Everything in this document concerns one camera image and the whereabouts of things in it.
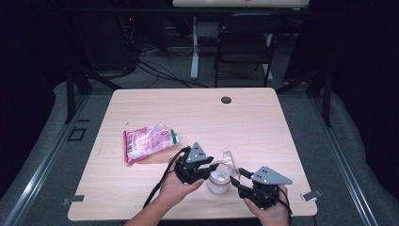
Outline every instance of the office chair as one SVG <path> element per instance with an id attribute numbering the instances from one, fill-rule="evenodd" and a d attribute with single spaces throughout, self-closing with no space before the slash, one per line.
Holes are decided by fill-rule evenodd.
<path id="1" fill-rule="evenodd" d="M 222 19 L 217 30 L 215 54 L 215 87 L 219 74 L 219 62 L 267 64 L 263 86 L 267 85 L 277 36 L 284 29 L 283 20 L 275 15 L 261 13 L 234 13 Z M 272 34 L 267 45 L 265 34 Z"/>

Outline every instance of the dark background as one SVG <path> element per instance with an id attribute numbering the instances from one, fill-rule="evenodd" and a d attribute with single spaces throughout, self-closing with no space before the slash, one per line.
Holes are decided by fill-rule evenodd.
<path id="1" fill-rule="evenodd" d="M 117 26 L 110 25 L 118 23 L 107 21 L 108 27 L 104 30 L 109 34 L 105 32 L 96 41 L 108 39 L 110 49 L 104 49 L 104 57 L 95 59 L 90 54 L 96 47 L 84 49 L 85 40 L 71 35 L 84 37 L 79 28 L 64 33 L 70 27 L 60 24 L 56 17 L 49 19 L 43 15 L 39 6 L 46 1 L 38 2 L 40 5 L 32 0 L 0 3 L 1 196 L 39 137 L 55 101 L 53 88 L 65 80 L 72 58 L 88 67 L 123 68 L 130 63 L 129 51 L 124 51 L 126 46 L 120 42 L 120 33 L 109 31 L 119 32 Z M 362 3 L 315 0 L 311 10 L 341 10 Z M 399 18 L 396 9 L 391 2 L 378 2 L 352 21 L 343 54 L 333 72 L 333 91 L 341 97 L 360 131 L 367 163 L 379 182 L 399 199 Z M 305 21 L 286 78 L 296 78 L 319 67 L 342 27 L 342 19 Z M 106 51 L 109 53 L 112 48 L 124 55 L 107 58 Z"/>

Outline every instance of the plastic bag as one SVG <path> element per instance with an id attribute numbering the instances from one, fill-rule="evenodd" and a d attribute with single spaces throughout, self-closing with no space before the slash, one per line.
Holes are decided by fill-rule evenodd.
<path id="1" fill-rule="evenodd" d="M 179 142 L 178 135 L 163 123 L 133 132 L 124 131 L 125 162 L 133 165 L 152 153 L 172 147 Z"/>

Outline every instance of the metal bracket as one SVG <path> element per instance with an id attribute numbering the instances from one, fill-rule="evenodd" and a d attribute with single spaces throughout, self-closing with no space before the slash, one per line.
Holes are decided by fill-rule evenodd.
<path id="1" fill-rule="evenodd" d="M 250 179 L 262 185 L 291 185 L 292 180 L 270 169 L 267 166 L 262 166 L 256 171 Z"/>
<path id="2" fill-rule="evenodd" d="M 75 132 L 80 132 L 80 137 L 76 137 L 74 135 Z M 74 126 L 67 141 L 82 141 L 83 137 L 85 136 L 85 133 L 86 133 L 86 128 L 76 129 L 76 126 Z"/>
<path id="3" fill-rule="evenodd" d="M 85 196 L 71 196 L 70 198 L 64 198 L 61 202 L 61 205 L 71 205 L 72 202 L 82 202 Z"/>
<path id="4" fill-rule="evenodd" d="M 193 148 L 191 149 L 191 152 L 187 156 L 186 162 L 195 163 L 203 161 L 205 159 L 207 159 L 206 153 L 203 151 L 200 145 L 197 142 L 195 142 Z"/>
<path id="5" fill-rule="evenodd" d="M 317 201 L 317 198 L 322 195 L 323 195 L 323 193 L 319 189 L 315 189 L 309 193 L 306 193 L 305 195 L 300 194 L 300 197 L 302 198 L 302 200 L 307 202 L 309 200 Z"/>

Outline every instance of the wooden table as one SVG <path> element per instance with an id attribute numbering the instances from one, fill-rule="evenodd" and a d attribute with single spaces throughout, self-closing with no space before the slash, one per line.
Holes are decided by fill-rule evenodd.
<path id="1" fill-rule="evenodd" d="M 230 104 L 221 98 L 231 97 Z M 178 145 L 129 166 L 124 162 L 124 130 L 162 122 L 180 136 Z M 208 156 L 232 151 L 237 167 L 267 167 L 293 180 L 287 186 L 295 216 L 313 216 L 314 201 L 287 122 L 273 89 L 120 89 L 114 92 L 73 202 L 71 220 L 126 220 L 137 214 L 160 180 L 168 160 L 198 142 Z M 252 218 L 237 189 L 213 194 L 203 184 L 164 219 Z M 241 183 L 251 185 L 241 178 Z"/>

